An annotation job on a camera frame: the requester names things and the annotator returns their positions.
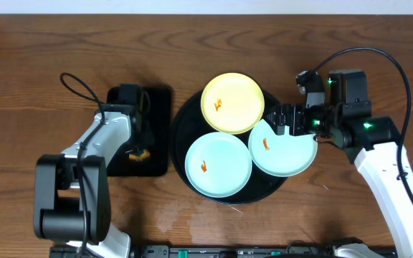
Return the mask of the yellow green sponge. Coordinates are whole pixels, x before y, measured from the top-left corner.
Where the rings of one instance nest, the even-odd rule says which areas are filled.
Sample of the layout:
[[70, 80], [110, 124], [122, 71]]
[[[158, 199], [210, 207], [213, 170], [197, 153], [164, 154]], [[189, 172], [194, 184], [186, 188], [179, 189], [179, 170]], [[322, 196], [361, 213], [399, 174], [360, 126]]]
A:
[[144, 161], [151, 156], [150, 152], [147, 149], [138, 151], [137, 153], [129, 153], [128, 158], [131, 161]]

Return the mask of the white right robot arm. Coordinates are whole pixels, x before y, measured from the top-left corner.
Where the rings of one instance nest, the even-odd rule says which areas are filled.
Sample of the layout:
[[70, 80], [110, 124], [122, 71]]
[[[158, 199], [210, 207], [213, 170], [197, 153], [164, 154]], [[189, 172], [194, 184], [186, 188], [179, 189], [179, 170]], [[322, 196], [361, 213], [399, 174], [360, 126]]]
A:
[[398, 257], [413, 257], [413, 171], [404, 147], [405, 130], [397, 130], [387, 116], [372, 116], [368, 102], [280, 104], [264, 120], [276, 135], [313, 134], [344, 150], [371, 189]]

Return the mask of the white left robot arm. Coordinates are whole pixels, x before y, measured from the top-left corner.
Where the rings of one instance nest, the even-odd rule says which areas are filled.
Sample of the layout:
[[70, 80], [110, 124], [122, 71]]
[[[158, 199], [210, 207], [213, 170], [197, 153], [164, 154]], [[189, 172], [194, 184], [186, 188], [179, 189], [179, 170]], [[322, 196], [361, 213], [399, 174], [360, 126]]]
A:
[[111, 222], [107, 168], [119, 149], [142, 153], [151, 106], [101, 104], [69, 148], [36, 164], [34, 233], [74, 247], [74, 257], [128, 257], [130, 237]]

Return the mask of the mint plate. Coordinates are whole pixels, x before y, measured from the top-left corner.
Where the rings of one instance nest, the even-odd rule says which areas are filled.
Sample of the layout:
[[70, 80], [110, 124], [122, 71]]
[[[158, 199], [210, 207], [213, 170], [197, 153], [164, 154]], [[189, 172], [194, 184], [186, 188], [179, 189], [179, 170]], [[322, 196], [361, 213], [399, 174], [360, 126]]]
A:
[[276, 135], [265, 120], [252, 129], [248, 149], [255, 165], [263, 172], [277, 177], [297, 175], [314, 161], [318, 144], [314, 134], [292, 136]]
[[227, 133], [207, 133], [189, 147], [184, 161], [189, 183], [201, 194], [225, 198], [241, 191], [252, 174], [247, 146]]

